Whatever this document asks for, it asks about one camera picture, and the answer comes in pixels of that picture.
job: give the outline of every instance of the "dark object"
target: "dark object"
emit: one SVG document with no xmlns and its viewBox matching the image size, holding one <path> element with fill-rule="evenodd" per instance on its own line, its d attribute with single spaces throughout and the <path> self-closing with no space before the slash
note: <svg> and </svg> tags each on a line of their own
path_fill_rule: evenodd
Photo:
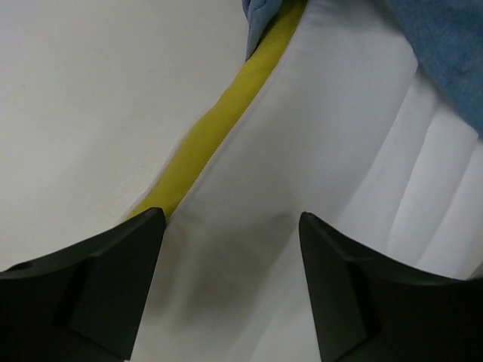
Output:
<svg viewBox="0 0 483 362">
<path fill-rule="evenodd" d="M 316 216 L 300 243 L 323 362 L 483 361 L 483 280 L 396 262 Z"/>
<path fill-rule="evenodd" d="M 164 230 L 153 208 L 0 273 L 0 360 L 129 359 Z"/>
</svg>

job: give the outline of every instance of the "yellow fabric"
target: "yellow fabric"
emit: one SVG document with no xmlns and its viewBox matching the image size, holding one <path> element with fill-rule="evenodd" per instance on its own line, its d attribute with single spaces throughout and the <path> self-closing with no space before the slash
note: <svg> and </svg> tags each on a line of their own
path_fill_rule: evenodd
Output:
<svg viewBox="0 0 483 362">
<path fill-rule="evenodd" d="M 169 217 L 195 183 L 210 157 L 257 95 L 291 40 L 306 0 L 284 0 L 251 58 L 214 107 L 193 126 L 160 180 L 131 213 L 161 207 Z"/>
</svg>

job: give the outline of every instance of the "blue garment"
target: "blue garment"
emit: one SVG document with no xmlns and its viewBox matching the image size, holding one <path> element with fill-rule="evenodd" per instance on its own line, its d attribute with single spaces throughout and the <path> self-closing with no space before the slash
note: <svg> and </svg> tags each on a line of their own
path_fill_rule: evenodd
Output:
<svg viewBox="0 0 483 362">
<path fill-rule="evenodd" d="M 249 57 L 281 0 L 242 1 Z M 384 1 L 438 89 L 483 136 L 483 0 Z"/>
<path fill-rule="evenodd" d="M 247 59 L 257 48 L 269 21 L 278 13 L 282 0 L 241 0 L 248 20 Z"/>
</svg>

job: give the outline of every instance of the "white surface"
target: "white surface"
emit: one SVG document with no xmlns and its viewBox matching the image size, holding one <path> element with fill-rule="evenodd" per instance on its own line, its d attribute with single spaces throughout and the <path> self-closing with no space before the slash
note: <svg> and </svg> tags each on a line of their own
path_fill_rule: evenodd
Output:
<svg viewBox="0 0 483 362">
<path fill-rule="evenodd" d="M 0 270 L 116 224 L 245 45 L 239 0 L 0 2 Z"/>
<path fill-rule="evenodd" d="M 171 218 L 134 360 L 319 361 L 300 213 L 456 275 L 481 245 L 482 164 L 400 33 L 361 0 L 311 0 Z"/>
</svg>

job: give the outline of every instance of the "blue towel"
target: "blue towel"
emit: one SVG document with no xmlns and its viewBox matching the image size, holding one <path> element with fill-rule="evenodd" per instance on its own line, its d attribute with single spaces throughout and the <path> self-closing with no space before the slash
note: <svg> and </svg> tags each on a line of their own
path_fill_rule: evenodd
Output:
<svg viewBox="0 0 483 362">
<path fill-rule="evenodd" d="M 282 0 L 242 1 L 249 57 Z M 438 89 L 483 136 L 483 0 L 384 1 Z"/>
</svg>

